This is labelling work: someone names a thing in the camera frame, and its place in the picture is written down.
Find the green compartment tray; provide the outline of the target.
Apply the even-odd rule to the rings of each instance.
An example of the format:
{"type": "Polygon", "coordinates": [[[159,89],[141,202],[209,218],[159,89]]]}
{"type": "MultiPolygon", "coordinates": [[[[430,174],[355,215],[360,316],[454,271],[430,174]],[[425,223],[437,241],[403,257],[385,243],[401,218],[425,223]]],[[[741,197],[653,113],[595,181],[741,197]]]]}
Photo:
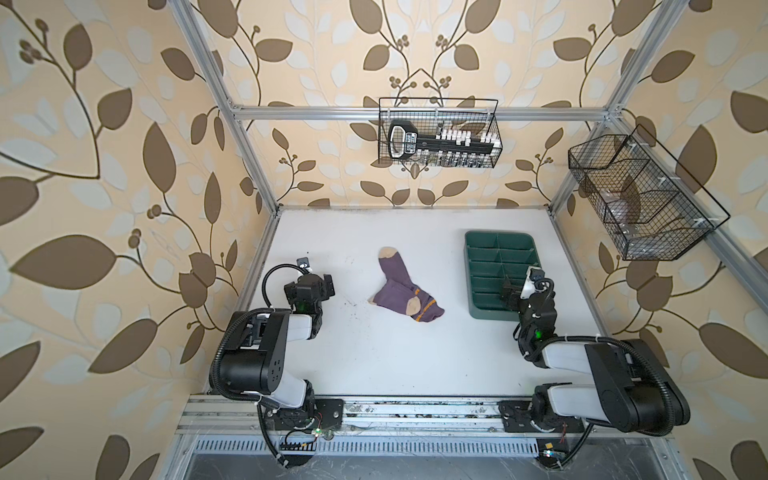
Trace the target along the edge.
{"type": "Polygon", "coordinates": [[[540,268],[535,241],[529,234],[470,230],[464,234],[468,311],[477,320],[519,320],[507,304],[512,289],[521,290],[528,268],[540,268]]]}

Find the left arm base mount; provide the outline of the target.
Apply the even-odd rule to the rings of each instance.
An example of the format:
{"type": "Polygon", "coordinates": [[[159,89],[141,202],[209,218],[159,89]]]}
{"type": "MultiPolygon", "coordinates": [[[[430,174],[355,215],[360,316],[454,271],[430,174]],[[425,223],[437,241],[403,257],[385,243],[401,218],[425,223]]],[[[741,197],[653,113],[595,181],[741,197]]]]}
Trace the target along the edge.
{"type": "Polygon", "coordinates": [[[308,398],[300,408],[268,409],[265,422],[277,431],[338,429],[343,422],[345,402],[341,398],[308,398]]]}

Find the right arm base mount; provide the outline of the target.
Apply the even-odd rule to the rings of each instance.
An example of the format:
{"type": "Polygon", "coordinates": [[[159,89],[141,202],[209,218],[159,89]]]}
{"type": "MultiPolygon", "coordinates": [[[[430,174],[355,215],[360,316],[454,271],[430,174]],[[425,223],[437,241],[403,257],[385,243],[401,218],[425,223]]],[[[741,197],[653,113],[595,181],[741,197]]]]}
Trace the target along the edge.
{"type": "Polygon", "coordinates": [[[505,433],[561,435],[585,431],[581,420],[546,413],[539,402],[531,398],[502,400],[497,407],[505,433]]]}

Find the purple sock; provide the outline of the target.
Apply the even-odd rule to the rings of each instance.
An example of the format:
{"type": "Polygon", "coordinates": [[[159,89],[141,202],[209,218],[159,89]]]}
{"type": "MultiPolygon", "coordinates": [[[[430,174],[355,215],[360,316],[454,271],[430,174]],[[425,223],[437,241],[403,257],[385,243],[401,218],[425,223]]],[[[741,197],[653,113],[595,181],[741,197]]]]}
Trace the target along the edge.
{"type": "Polygon", "coordinates": [[[421,323],[430,323],[444,315],[445,310],[439,306],[436,299],[411,280],[407,267],[395,248],[382,248],[378,262],[386,282],[370,299],[371,304],[421,323]]]}

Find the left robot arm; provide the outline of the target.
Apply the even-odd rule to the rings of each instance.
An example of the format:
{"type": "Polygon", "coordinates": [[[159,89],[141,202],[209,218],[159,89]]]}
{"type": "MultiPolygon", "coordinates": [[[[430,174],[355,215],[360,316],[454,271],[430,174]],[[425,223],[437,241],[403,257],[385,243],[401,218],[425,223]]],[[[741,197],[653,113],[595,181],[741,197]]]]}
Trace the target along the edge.
{"type": "Polygon", "coordinates": [[[310,270],[306,258],[273,266],[260,284],[265,305],[237,311],[225,330],[209,370],[209,385],[226,399],[253,402],[269,411],[296,418],[316,416],[310,381],[288,372],[291,342],[313,340],[323,323],[323,303],[335,295],[333,278],[310,270]],[[298,277],[283,286],[288,303],[276,307],[269,297],[270,277],[292,270],[298,277]]]}

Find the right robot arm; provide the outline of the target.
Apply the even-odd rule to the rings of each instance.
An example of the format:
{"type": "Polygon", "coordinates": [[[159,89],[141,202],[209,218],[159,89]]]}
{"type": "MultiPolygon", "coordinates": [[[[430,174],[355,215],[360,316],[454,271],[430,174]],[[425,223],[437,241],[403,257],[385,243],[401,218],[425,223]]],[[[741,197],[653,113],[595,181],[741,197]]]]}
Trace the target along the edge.
{"type": "Polygon", "coordinates": [[[531,266],[522,280],[504,280],[500,293],[504,306],[518,315],[513,338],[524,360],[590,379],[536,386],[527,413],[532,426],[551,432],[576,419],[662,437],[687,424],[687,399],[645,341],[556,333],[554,287],[542,269],[531,266]]]}

